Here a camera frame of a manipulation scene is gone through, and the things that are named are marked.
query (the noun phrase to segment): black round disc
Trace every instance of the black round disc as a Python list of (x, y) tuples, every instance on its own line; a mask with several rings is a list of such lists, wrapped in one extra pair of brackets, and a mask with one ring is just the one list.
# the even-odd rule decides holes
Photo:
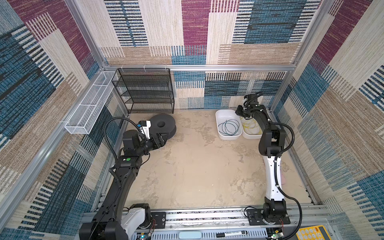
[(151, 127), (149, 133), (155, 135), (156, 133), (169, 133), (168, 139), (171, 139), (176, 134), (175, 119), (168, 114), (161, 113), (151, 117)]

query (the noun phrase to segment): black wire shelf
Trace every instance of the black wire shelf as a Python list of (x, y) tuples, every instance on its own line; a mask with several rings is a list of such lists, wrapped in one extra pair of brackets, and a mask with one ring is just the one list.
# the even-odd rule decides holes
[(173, 113), (175, 98), (168, 68), (119, 68), (112, 81), (128, 113)]

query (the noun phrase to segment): white wire basket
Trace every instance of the white wire basket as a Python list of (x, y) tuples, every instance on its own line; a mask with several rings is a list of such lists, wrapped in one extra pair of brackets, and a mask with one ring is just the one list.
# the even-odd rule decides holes
[(113, 89), (112, 79), (117, 81), (117, 75), (113, 71), (103, 71), (98, 76), (65, 124), (65, 129), (70, 134), (89, 134), (91, 132)]

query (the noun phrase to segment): marker pen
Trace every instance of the marker pen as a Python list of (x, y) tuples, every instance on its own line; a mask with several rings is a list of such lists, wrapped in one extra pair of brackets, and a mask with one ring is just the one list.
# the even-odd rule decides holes
[(237, 231), (237, 232), (223, 232), (223, 233), (217, 233), (216, 237), (229, 237), (229, 236), (239, 236), (243, 234), (248, 234), (247, 231)]

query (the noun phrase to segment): yellow calculator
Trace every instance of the yellow calculator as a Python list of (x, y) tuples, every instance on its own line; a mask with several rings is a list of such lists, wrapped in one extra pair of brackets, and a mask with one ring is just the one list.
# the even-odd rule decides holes
[(332, 240), (323, 225), (300, 228), (296, 237), (299, 240)]

